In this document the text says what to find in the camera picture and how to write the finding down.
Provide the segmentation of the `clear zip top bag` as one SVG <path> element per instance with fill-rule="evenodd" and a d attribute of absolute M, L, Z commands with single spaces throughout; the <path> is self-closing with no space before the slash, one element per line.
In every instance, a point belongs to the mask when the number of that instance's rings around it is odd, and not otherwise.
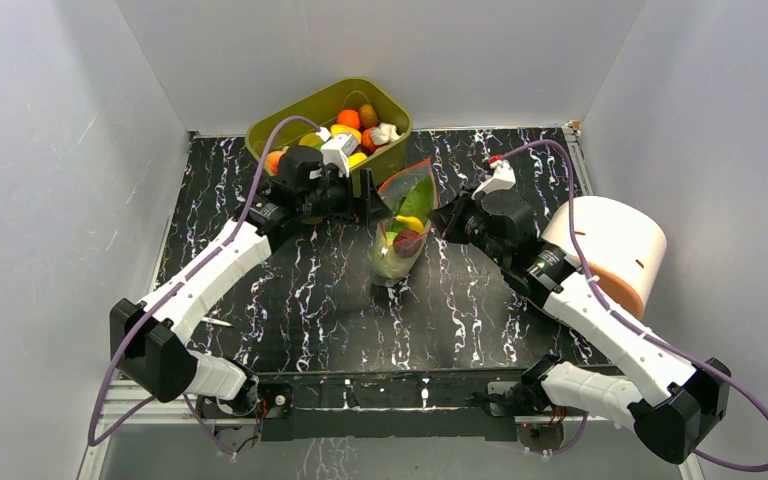
<path fill-rule="evenodd" d="M 372 284 L 391 287 L 409 275 L 431 230 L 430 213 L 440 206 L 431 160 L 393 174 L 378 193 L 390 214 L 375 229 L 370 250 Z"/>

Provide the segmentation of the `yellow banana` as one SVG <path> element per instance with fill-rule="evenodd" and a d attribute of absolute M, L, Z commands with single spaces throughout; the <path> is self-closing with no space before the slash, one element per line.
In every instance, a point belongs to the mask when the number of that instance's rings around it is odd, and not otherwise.
<path fill-rule="evenodd" d="M 418 234 L 424 234 L 425 223 L 415 216 L 396 215 L 393 218 L 392 230 L 396 232 L 413 231 Z"/>

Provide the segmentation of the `green leafy vegetable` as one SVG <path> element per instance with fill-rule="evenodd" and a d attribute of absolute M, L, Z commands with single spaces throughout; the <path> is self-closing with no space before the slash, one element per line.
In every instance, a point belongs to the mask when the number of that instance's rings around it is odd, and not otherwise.
<path fill-rule="evenodd" d="M 435 208 L 436 200 L 435 182 L 431 177 L 425 177 L 398 201 L 394 214 L 416 217 L 421 223 L 426 223 L 429 213 Z"/>

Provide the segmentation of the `dark purple fruit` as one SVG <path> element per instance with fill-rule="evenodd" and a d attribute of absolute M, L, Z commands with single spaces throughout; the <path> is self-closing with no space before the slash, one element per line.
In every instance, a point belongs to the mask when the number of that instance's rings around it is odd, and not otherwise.
<path fill-rule="evenodd" d="M 413 231 L 399 232 L 393 240 L 393 250 L 402 259 L 416 256 L 424 245 L 425 237 Z"/>

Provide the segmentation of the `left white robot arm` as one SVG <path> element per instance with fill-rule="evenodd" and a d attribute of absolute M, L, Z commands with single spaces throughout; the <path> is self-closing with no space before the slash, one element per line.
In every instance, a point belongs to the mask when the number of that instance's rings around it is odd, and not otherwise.
<path fill-rule="evenodd" d="M 238 362 L 187 347 L 212 307 L 307 224 L 371 224 L 390 213 L 369 169 L 350 172 L 329 153 L 290 148 L 274 176 L 259 179 L 220 233 L 167 283 L 110 312 L 117 368 L 162 403 L 213 397 L 235 416 L 254 411 L 259 379 Z"/>

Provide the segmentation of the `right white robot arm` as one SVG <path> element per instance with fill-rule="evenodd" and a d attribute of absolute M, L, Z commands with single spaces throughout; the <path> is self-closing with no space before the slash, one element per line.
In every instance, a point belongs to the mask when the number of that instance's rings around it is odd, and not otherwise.
<path fill-rule="evenodd" d="M 715 358 L 677 354 L 640 320 L 664 232 L 642 212 L 599 196 L 567 201 L 542 232 L 532 216 L 517 192 L 497 190 L 461 194 L 430 218 L 446 241 L 481 250 L 516 293 L 583 336 L 620 375 L 549 355 L 514 394 L 537 414 L 567 406 L 609 419 L 660 459 L 684 462 L 724 417 L 730 371 Z"/>

